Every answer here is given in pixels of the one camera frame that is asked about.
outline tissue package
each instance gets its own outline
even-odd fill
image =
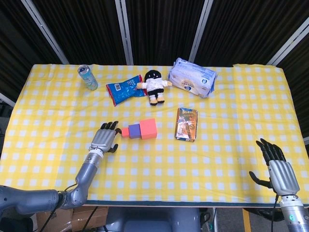
[[[169,81],[174,86],[190,91],[202,98],[214,91],[217,73],[210,69],[178,58],[169,72]]]

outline blue snack bag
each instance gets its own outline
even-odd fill
[[[143,97],[147,95],[145,89],[137,89],[136,84],[139,82],[143,82],[141,75],[132,77],[121,83],[111,83],[107,84],[106,88],[114,106],[128,99],[129,97]]]

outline red block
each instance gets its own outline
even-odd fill
[[[121,135],[122,135],[123,138],[129,137],[129,128],[128,128],[128,127],[122,128],[122,129],[121,129],[121,132],[122,132]]]
[[[156,138],[157,130],[156,130],[155,119],[151,118],[140,121],[140,133],[141,133],[141,139]]]

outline purple block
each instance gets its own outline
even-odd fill
[[[141,138],[139,124],[129,125],[129,136],[131,139]]]

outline tablecloth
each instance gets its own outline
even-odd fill
[[[92,138],[103,122],[119,127],[154,117],[156,139],[117,136],[91,185],[88,203],[138,202],[247,205],[273,203],[274,192],[255,184],[248,171],[268,179],[255,140],[280,146],[309,203],[308,157],[282,69],[262,65],[210,67],[215,91],[203,99],[176,87],[166,102],[150,106],[134,97],[114,107],[107,83],[155,69],[167,79],[171,67],[100,66],[91,91],[76,65],[34,65],[14,107],[0,160],[0,183],[21,189],[63,190],[75,183]],[[174,138],[177,108],[198,110],[195,142]]]

